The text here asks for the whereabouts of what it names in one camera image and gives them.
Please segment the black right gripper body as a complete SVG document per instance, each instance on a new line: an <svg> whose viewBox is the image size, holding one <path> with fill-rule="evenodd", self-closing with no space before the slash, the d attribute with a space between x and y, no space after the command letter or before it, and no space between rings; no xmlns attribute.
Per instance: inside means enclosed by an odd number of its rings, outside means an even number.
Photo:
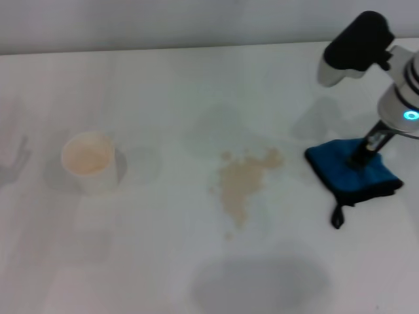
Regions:
<svg viewBox="0 0 419 314"><path fill-rule="evenodd" d="M390 127L378 121L348 158L348 164L353 168L365 167L393 136Z"/></svg>

